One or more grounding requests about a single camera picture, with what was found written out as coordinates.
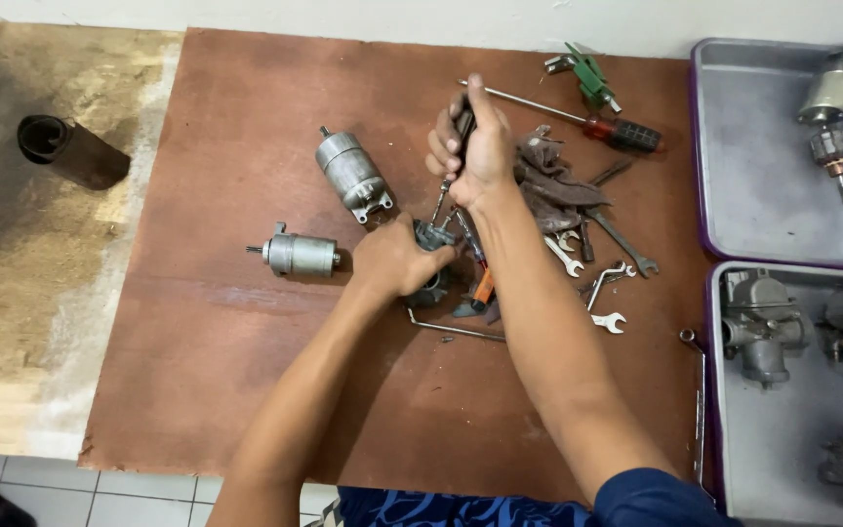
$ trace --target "brown cloth rag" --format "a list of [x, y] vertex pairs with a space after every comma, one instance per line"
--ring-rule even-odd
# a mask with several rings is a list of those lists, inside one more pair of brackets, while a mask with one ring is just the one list
[[571, 176], [571, 169], [561, 161], [565, 142], [545, 137], [550, 129], [542, 125], [521, 137], [513, 168], [525, 204], [543, 234], [577, 227], [581, 221], [578, 209], [611, 204], [599, 188]]

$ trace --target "wooden surface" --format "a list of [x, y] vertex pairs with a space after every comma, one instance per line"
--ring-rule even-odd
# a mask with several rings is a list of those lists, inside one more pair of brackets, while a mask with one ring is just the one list
[[[0, 454], [77, 457], [180, 42], [0, 23]], [[127, 178], [91, 192], [27, 161], [15, 129], [28, 114], [75, 119], [132, 155]]]
[[[314, 161], [318, 127], [354, 132], [397, 206], [426, 216], [439, 181], [424, 168], [425, 137], [458, 89], [455, 79], [476, 70], [491, 87], [584, 113], [573, 76], [542, 78], [545, 58], [189, 30], [80, 463], [223, 473], [250, 414], [349, 278], [275, 278], [243, 247], [261, 244], [279, 221], [346, 250], [365, 232]], [[709, 261], [697, 240], [688, 66], [626, 57], [601, 64], [624, 116], [662, 130], [671, 150], [605, 186], [615, 200], [609, 216], [662, 273], [604, 288], [595, 311], [626, 317], [625, 334], [601, 330], [617, 382], [674, 466], [689, 473], [697, 362], [677, 333], [702, 319]], [[498, 105], [517, 134], [552, 125], [580, 179], [620, 156], [568, 123]], [[598, 262], [575, 283], [626, 258], [596, 226], [591, 235]], [[344, 485], [579, 497], [505, 345], [441, 337], [410, 325], [398, 305], [368, 332], [311, 475]]]

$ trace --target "stained wood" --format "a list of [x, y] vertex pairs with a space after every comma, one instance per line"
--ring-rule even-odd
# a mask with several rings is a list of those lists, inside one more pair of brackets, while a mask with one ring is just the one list
[[[189, 30], [91, 413], [81, 464], [223, 473], [262, 396], [308, 342], [349, 274], [278, 279], [245, 245], [289, 232], [352, 250], [365, 229], [317, 164], [318, 127], [354, 132], [397, 206], [431, 213], [439, 181], [426, 134], [472, 70], [488, 85], [583, 114], [572, 75], [542, 77], [545, 54]], [[680, 473], [694, 436], [695, 357], [677, 332], [702, 318], [709, 259], [697, 239], [687, 63], [602, 57], [627, 118], [671, 150], [605, 186], [608, 214], [662, 273], [615, 282], [596, 312], [620, 388]], [[543, 123], [591, 179], [620, 154], [576, 126], [498, 102], [517, 133]], [[603, 231], [592, 269], [627, 258]], [[576, 283], [590, 281], [588, 270]], [[447, 307], [421, 316], [452, 324]], [[395, 305], [362, 340], [318, 482], [546, 500], [580, 493], [525, 396], [504, 345], [410, 325]]]

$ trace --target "white tile floor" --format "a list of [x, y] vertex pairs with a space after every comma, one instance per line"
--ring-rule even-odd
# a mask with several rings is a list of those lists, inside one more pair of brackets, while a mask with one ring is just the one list
[[[203, 527], [223, 479], [96, 472], [73, 461], [0, 456], [0, 494], [39, 527]], [[330, 485], [304, 484], [301, 525], [337, 497]]]

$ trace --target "metal tray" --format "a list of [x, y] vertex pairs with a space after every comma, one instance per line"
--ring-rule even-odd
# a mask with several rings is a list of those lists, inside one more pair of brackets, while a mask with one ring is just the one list
[[843, 364], [815, 340], [787, 354], [787, 383], [762, 390], [741, 374], [740, 354], [724, 359], [720, 280], [728, 271], [764, 267], [786, 285], [814, 322], [843, 270], [781, 263], [724, 262], [708, 274], [708, 403], [715, 438], [715, 488], [727, 514], [747, 524], [843, 525], [843, 489], [818, 480], [823, 446], [843, 427]]
[[709, 39], [691, 52], [702, 244], [722, 258], [843, 268], [843, 205], [796, 122], [831, 46]]

